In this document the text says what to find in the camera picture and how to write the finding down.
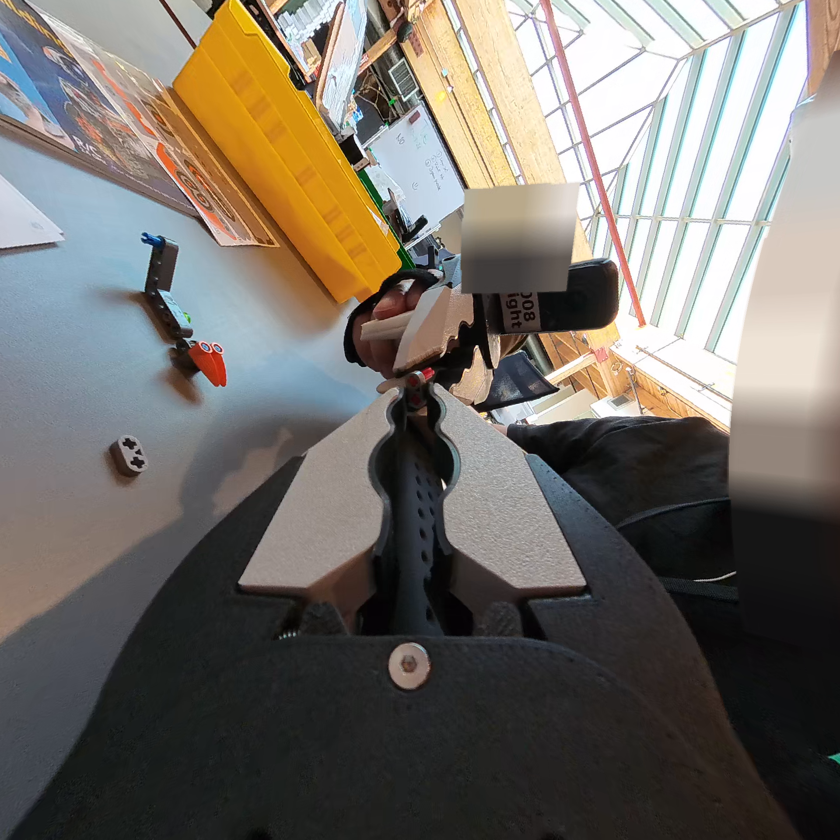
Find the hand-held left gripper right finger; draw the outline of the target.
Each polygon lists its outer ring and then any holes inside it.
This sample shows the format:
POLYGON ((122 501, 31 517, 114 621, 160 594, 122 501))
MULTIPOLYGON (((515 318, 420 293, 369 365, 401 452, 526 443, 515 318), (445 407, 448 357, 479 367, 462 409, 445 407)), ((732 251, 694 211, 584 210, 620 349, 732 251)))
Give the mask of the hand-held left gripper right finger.
POLYGON ((495 603, 584 594, 585 577, 525 453, 441 385, 429 395, 453 459, 442 517, 454 597, 477 623, 495 603))

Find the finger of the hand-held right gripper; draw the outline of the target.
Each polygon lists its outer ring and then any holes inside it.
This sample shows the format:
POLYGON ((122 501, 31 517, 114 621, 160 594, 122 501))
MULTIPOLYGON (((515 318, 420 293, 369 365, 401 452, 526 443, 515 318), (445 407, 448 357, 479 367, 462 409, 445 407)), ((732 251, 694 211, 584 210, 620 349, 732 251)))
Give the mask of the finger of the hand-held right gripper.
POLYGON ((435 362, 457 339, 462 325, 475 320, 474 296, 461 287, 441 286, 420 297, 399 342, 393 372, 402 375, 419 370, 421 363, 435 362))
POLYGON ((488 396, 494 369, 478 344, 450 341, 446 353, 446 391, 467 406, 488 396))

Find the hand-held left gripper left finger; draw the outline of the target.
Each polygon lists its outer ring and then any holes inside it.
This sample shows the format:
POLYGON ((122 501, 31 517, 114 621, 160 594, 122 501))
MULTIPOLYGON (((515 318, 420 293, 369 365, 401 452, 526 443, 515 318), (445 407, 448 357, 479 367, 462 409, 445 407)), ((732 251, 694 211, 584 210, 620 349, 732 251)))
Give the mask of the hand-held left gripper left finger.
POLYGON ((238 580, 242 591, 328 602, 354 625, 375 592, 386 512, 375 454, 394 434, 402 397, 401 388, 386 391, 309 449, 238 580))

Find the grey beam with orange claws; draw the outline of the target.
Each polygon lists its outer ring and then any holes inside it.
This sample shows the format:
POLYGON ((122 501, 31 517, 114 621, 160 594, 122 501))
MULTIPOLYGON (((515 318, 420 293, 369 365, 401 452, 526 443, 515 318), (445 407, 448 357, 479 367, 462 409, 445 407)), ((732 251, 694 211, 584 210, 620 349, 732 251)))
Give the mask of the grey beam with orange claws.
POLYGON ((141 242, 150 247, 143 296, 153 315, 173 342, 173 361, 188 375, 200 373, 215 387, 228 383, 224 349, 217 342, 194 337, 192 321, 175 301, 172 282, 179 255, 173 240, 142 232, 141 242))

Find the person's right hand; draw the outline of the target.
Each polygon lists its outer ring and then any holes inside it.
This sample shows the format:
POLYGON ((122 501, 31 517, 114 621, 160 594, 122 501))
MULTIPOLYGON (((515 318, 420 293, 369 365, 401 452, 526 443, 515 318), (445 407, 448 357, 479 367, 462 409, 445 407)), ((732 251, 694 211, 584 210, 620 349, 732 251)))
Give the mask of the person's right hand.
POLYGON ((362 328, 371 320, 389 320, 412 312, 425 290, 426 287, 420 280, 401 282, 384 294, 372 309, 353 316, 350 336, 359 365, 379 374, 385 381, 393 378, 394 363, 402 337, 366 341, 361 337, 362 328))

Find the black perforated panel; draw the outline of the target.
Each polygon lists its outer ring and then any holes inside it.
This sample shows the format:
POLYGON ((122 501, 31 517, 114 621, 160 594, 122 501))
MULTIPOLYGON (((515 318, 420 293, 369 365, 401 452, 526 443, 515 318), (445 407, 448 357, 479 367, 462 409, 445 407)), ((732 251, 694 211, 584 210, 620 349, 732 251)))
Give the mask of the black perforated panel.
POLYGON ((441 637, 440 594, 434 581, 436 505, 442 483, 431 450, 413 420, 395 438, 392 557, 395 635, 441 637))

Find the green plastic bin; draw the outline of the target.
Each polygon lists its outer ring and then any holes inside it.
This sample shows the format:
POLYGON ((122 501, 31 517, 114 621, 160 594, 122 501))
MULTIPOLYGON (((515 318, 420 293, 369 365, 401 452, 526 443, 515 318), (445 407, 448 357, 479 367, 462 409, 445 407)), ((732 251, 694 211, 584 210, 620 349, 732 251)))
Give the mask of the green plastic bin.
POLYGON ((416 267, 409 246, 413 236, 410 218, 403 211, 402 188, 380 166, 367 166, 357 172, 362 184, 397 240, 397 254, 405 270, 416 267))

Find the whiteboard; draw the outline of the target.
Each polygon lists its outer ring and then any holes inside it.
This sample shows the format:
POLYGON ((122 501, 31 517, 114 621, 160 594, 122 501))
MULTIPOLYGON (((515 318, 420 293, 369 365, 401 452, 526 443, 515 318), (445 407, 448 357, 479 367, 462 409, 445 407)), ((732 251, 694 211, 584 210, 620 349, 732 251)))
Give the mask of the whiteboard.
POLYGON ((369 143, 374 159, 402 190, 402 209, 427 230, 463 206, 465 186, 426 104, 377 134, 369 143))

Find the yellow plastic bin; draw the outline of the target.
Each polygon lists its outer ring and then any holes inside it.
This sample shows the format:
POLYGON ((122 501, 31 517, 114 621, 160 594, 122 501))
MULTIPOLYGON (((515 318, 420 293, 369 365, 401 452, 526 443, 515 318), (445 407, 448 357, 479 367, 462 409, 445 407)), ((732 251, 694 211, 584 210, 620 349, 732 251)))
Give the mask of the yellow plastic bin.
POLYGON ((225 2, 173 88, 336 302, 402 267, 399 244, 268 36, 261 2, 225 2))

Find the robot sticker sheet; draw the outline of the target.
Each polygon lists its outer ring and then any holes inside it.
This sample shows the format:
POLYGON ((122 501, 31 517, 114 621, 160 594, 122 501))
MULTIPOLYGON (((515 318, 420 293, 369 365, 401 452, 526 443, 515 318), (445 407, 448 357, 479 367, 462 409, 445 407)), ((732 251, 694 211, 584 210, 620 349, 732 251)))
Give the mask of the robot sticker sheet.
POLYGON ((45 21, 127 123, 145 152, 195 208, 221 246, 277 248, 276 231, 160 80, 61 23, 45 21))

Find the wooden clipboard with paper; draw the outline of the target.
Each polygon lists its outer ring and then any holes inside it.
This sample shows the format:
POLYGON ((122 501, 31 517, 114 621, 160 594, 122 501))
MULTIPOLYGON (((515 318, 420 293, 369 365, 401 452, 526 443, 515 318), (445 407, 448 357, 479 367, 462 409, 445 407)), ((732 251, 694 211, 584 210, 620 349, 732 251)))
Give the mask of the wooden clipboard with paper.
POLYGON ((333 136, 341 135, 364 53, 365 1, 336 6, 322 53, 314 106, 333 136))

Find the open white instruction booklet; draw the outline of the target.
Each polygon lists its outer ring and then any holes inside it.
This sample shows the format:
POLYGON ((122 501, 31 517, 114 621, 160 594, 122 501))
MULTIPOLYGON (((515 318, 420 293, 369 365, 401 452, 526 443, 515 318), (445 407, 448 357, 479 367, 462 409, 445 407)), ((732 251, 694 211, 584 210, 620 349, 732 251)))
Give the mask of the open white instruction booklet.
POLYGON ((1 176, 1 250, 64 240, 63 231, 1 176))

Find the blue cover manual booklet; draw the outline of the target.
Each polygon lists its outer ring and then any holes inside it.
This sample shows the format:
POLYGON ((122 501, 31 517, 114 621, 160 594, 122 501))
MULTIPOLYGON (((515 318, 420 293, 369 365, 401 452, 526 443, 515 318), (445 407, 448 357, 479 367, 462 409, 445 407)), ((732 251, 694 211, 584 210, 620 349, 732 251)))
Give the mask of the blue cover manual booklet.
POLYGON ((2 2, 2 125, 121 186, 198 217, 183 190, 27 2, 2 2))

